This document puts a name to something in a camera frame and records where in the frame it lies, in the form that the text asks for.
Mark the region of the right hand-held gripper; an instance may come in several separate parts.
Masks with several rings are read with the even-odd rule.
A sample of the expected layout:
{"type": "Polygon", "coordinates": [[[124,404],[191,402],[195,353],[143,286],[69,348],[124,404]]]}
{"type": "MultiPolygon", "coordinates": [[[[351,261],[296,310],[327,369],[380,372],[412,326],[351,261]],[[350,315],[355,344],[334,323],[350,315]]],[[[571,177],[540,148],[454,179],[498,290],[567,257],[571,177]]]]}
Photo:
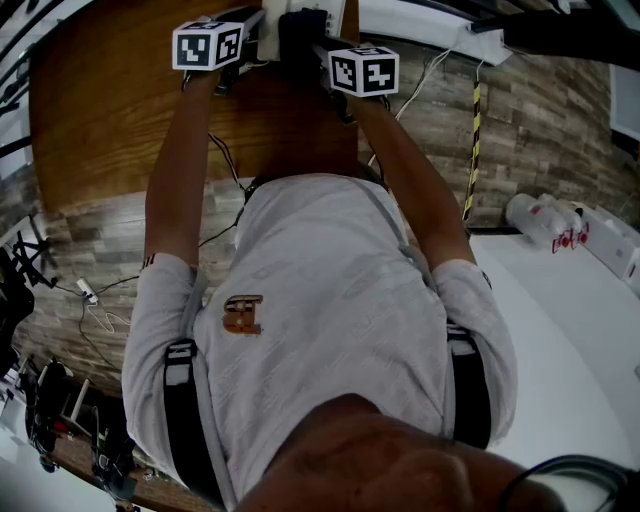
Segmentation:
{"type": "Polygon", "coordinates": [[[390,109],[389,96],[399,90],[399,55],[381,46],[312,46],[320,60],[322,85],[335,103],[343,124],[355,122],[347,98],[377,100],[390,109]]]}

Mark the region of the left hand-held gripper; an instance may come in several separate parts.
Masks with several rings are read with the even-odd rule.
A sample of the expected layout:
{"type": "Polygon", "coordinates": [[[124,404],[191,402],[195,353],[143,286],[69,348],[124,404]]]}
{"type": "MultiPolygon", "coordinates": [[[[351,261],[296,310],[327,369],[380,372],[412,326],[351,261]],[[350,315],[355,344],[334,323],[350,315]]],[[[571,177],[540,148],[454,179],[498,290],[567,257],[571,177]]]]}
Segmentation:
{"type": "Polygon", "coordinates": [[[227,96],[239,76],[255,65],[265,10],[236,7],[182,24],[172,34],[172,69],[183,72],[181,89],[197,74],[220,72],[216,96],[227,96]]]}

